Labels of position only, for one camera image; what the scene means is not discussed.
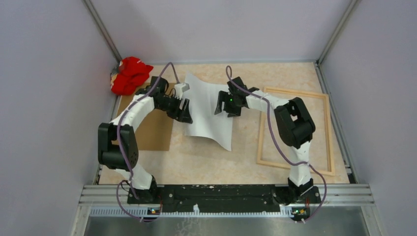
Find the brown backing board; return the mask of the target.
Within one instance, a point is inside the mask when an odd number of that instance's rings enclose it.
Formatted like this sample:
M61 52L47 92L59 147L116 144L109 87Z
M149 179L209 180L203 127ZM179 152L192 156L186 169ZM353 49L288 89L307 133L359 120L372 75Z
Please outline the brown backing board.
M168 151L174 120L155 109L154 100L144 94L123 96L118 116L112 123L120 125L120 138L126 153Z

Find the wooden picture frame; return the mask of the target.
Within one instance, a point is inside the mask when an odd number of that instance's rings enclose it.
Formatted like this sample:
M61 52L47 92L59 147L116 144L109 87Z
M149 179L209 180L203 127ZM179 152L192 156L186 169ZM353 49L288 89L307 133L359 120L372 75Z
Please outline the wooden picture frame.
M316 127L309 149L309 161L322 175L329 177L335 176L333 137L331 132L332 126L328 95L274 87L264 87L264 93L284 99L292 99L294 97L303 99ZM279 153L276 153L276 147L273 141L270 140L266 115L265 112L261 113L257 164L288 170L291 165L289 165Z

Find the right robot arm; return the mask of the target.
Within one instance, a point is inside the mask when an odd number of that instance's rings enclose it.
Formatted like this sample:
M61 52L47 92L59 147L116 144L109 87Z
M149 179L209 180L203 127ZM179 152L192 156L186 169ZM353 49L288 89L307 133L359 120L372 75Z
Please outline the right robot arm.
M315 123L304 101L278 98L258 88L247 88L240 77L230 79L228 91L219 91L214 114L226 112L239 117L243 107L266 113L268 128L275 147L290 165L288 186L274 194L283 205L301 203L314 187L311 172L315 168L309 161L309 150Z

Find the printed photo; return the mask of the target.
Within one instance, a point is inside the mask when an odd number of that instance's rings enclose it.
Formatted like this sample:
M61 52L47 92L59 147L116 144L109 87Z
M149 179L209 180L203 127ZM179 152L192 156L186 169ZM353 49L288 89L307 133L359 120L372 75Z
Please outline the printed photo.
M192 124L185 127L186 136L205 137L216 141L225 150L232 150L233 119L225 112L215 115L218 93L228 91L227 85L211 84L186 73L185 82L190 89L184 93L189 99Z

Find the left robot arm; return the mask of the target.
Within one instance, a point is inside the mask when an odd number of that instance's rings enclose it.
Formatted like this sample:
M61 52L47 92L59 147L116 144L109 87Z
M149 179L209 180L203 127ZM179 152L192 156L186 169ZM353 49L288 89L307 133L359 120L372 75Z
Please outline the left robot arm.
M166 79L153 76L150 84L138 89L129 105L110 123L98 127L98 162L122 174L129 186L128 203L155 203L160 195L154 176L139 164L135 132L146 116L154 110L164 111L173 120L192 124L190 100L183 95L187 83L177 83L168 95Z

